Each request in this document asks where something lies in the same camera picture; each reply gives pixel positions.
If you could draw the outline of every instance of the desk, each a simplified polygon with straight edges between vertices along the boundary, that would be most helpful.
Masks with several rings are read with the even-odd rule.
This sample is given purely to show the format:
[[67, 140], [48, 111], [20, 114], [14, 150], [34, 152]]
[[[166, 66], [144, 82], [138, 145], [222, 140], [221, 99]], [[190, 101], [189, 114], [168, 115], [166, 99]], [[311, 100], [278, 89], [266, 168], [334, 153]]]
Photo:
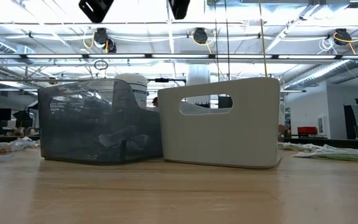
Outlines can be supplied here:
[[289, 157], [249, 170], [152, 160], [0, 163], [0, 223], [358, 223], [358, 162]]

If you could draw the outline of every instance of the ceiling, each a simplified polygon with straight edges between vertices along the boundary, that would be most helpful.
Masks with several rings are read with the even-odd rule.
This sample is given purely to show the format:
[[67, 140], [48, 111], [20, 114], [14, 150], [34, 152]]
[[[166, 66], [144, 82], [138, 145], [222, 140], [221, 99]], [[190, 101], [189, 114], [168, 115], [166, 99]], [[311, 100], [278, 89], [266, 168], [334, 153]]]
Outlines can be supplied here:
[[[265, 46], [269, 54], [335, 54], [332, 48], [322, 50], [324, 47], [321, 45], [323, 39], [328, 34], [332, 35], [336, 28], [346, 28], [352, 38], [358, 39], [358, 8], [322, 6], [298, 21], [307, 4], [276, 4], [273, 10], [272, 6], [266, 4], [262, 7]], [[192, 0], [186, 19], [175, 21], [167, 10], [166, 0], [153, 0], [152, 4], [148, 0], [115, 0], [103, 24], [92, 24], [78, 7], [78, 0], [0, 0], [0, 41], [11, 47], [25, 45], [37, 54], [100, 54], [104, 53], [104, 49], [95, 45], [87, 49], [83, 43], [85, 40], [87, 45], [91, 45], [92, 34], [97, 27], [107, 28], [119, 54], [263, 53], [257, 4], [233, 4], [227, 10], [220, 4], [215, 10], [202, 0]], [[197, 45], [191, 38], [196, 27], [206, 29], [211, 52], [206, 45]], [[334, 45], [334, 48], [338, 54], [351, 54], [348, 45]], [[0, 68], [6, 69], [0, 75], [23, 77], [27, 67], [27, 74], [34, 79], [50, 76], [87, 79], [99, 72], [92, 62], [52, 62], [45, 59], [18, 65], [13, 60], [0, 60]], [[229, 70], [232, 79], [259, 77], [265, 73], [263, 60], [234, 60], [228, 64], [227, 60], [218, 63], [116, 59], [109, 60], [106, 76], [140, 73], [147, 78], [185, 78], [188, 65], [192, 63], [208, 63], [209, 71], [215, 77], [212, 81], [216, 82], [223, 80], [218, 79], [218, 74], [227, 74]], [[267, 72], [281, 82], [289, 82], [318, 65], [307, 61], [269, 62]]]

